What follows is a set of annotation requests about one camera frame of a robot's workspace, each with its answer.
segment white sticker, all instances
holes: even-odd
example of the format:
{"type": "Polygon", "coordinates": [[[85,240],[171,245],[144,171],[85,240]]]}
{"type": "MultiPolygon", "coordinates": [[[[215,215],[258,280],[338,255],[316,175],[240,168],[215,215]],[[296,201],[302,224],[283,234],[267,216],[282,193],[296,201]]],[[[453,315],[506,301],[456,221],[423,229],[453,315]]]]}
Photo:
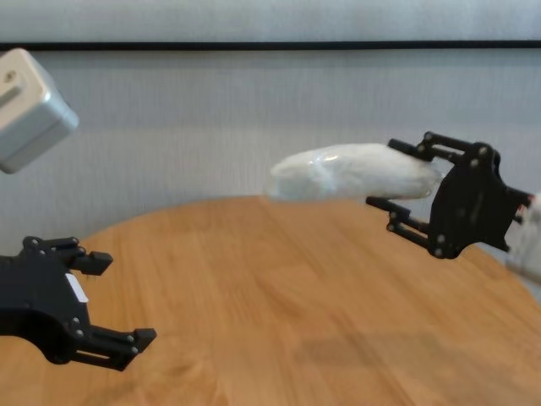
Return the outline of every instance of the white sticker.
{"type": "Polygon", "coordinates": [[[77,300],[80,303],[88,303],[88,298],[85,295],[85,291],[79,284],[79,281],[72,273],[67,273],[66,278],[68,279],[69,284],[71,285],[71,289],[74,290],[75,296],[77,296],[77,300]]]}

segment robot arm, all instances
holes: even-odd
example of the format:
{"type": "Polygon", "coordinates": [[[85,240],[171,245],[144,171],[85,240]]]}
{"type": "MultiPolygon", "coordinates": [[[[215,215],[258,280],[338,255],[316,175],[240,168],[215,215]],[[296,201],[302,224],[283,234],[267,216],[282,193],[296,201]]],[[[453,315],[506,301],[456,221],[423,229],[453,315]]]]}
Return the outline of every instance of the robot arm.
{"type": "Polygon", "coordinates": [[[507,186],[500,153],[428,132],[417,145],[334,145],[290,156],[270,171],[266,194],[278,200],[372,196],[366,203],[389,212],[387,229],[439,259],[454,259],[485,243],[507,256],[512,272],[541,284],[541,198],[507,186]],[[452,163],[442,179],[432,161],[452,163]],[[428,221],[391,199],[417,199],[436,189],[428,221]],[[512,223],[514,240],[505,241],[512,223]]]}
{"type": "MultiPolygon", "coordinates": [[[[52,78],[26,51],[0,58],[0,170],[14,173],[67,137],[79,119],[52,78]]],[[[109,254],[75,238],[27,237],[13,257],[0,257],[0,335],[33,343],[54,364],[77,361],[124,370],[156,338],[154,329],[115,332],[92,326],[88,299],[71,270],[100,276],[109,254]]]]}

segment white wall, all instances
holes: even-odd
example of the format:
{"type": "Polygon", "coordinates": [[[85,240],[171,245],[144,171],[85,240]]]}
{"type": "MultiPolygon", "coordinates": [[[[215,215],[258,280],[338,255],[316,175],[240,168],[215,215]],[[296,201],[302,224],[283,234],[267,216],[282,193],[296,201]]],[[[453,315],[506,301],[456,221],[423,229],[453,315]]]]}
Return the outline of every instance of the white wall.
{"type": "Polygon", "coordinates": [[[0,247],[84,237],[163,206],[257,194],[269,166],[341,142],[493,143],[541,189],[541,52],[37,53],[79,132],[0,176],[0,247]]]}

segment black horizontal line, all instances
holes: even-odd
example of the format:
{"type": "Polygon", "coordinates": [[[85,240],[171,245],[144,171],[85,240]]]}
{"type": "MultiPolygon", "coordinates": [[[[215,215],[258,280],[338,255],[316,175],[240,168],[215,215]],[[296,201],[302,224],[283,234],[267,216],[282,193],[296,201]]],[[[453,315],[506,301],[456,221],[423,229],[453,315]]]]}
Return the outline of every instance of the black horizontal line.
{"type": "Polygon", "coordinates": [[[541,48],[541,41],[305,41],[305,42],[0,42],[0,52],[28,51],[346,51],[378,49],[541,48]]]}

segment wooden table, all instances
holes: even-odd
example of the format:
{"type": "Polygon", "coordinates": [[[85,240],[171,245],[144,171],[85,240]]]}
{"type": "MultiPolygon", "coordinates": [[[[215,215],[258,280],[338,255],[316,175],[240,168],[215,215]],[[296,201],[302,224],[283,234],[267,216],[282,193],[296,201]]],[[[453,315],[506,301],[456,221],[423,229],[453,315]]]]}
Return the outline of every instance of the wooden table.
{"type": "Polygon", "coordinates": [[[353,201],[206,201],[85,246],[90,318],[158,338],[124,372],[0,337],[0,404],[541,404],[541,312],[479,249],[438,261],[353,201]]]}

